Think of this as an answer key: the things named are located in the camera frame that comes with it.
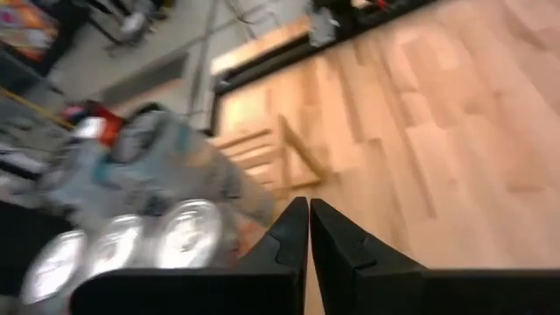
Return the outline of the person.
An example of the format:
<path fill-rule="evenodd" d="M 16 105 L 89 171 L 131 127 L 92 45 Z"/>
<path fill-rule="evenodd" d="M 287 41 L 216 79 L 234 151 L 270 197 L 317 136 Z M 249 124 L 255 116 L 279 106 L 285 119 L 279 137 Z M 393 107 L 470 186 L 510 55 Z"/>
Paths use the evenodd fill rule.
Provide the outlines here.
<path fill-rule="evenodd" d="M 126 4 L 125 0 L 107 0 L 119 12 L 116 15 L 102 0 L 83 1 L 99 12 L 115 18 L 120 24 L 119 38 L 117 38 L 92 17 L 88 19 L 88 22 L 111 42 L 108 49 L 132 46 L 137 43 L 147 32 L 153 31 L 151 25 L 155 21 L 169 17 L 177 2 L 177 0 L 131 0 L 132 3 Z"/>

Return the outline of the colourful wall poster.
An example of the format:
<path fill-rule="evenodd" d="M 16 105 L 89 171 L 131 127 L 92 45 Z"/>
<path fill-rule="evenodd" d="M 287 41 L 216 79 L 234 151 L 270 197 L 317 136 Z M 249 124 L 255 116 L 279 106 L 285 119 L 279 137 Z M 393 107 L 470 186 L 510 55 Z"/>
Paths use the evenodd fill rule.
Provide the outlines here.
<path fill-rule="evenodd" d="M 58 34 L 58 22 L 31 0 L 0 0 L 0 43 L 41 60 Z"/>

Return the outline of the wooden slatted shelf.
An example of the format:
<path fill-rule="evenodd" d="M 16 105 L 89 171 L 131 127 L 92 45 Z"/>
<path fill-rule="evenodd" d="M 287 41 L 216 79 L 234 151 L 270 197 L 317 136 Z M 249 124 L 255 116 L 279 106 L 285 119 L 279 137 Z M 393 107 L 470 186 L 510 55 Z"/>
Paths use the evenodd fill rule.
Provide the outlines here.
<path fill-rule="evenodd" d="M 281 114 L 214 137 L 211 143 L 279 200 L 327 178 L 326 168 Z"/>

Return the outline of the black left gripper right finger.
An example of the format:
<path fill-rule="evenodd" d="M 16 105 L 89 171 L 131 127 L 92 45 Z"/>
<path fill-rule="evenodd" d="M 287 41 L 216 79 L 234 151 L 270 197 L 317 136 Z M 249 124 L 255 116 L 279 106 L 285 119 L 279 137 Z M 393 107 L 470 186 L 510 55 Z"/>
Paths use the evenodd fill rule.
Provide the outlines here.
<path fill-rule="evenodd" d="M 429 269 L 310 203 L 325 315 L 560 315 L 560 269 Z"/>

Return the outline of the black aluminium table frame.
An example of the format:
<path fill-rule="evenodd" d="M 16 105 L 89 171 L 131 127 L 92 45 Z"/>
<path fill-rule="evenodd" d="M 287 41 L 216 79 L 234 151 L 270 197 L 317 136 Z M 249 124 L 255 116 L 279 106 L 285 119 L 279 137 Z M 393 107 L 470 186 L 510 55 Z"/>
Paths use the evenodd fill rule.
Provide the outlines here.
<path fill-rule="evenodd" d="M 308 17 L 309 31 L 213 75 L 209 123 L 202 130 L 205 135 L 212 137 L 216 134 L 222 96 L 387 23 L 342 28 L 327 9 L 313 9 L 311 1 Z"/>

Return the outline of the red Fanta strawberry can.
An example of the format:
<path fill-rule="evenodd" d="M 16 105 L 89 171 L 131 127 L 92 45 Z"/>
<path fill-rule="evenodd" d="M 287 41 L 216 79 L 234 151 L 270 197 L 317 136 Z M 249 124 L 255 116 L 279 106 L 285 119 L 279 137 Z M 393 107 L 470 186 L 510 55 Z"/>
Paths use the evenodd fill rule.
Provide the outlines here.
<path fill-rule="evenodd" d="M 111 147 L 117 139 L 124 119 L 105 108 L 99 101 L 85 100 L 69 104 L 61 112 L 61 118 L 71 125 L 72 137 L 95 139 Z"/>

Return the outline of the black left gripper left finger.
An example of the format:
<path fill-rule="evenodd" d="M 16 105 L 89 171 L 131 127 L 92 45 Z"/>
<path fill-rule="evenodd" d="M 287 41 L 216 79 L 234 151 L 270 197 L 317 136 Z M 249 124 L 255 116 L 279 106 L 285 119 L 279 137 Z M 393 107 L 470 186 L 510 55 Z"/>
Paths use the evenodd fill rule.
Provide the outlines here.
<path fill-rule="evenodd" d="M 70 315 L 304 315 L 308 233 L 296 197 L 235 266 L 111 271 L 73 292 Z"/>

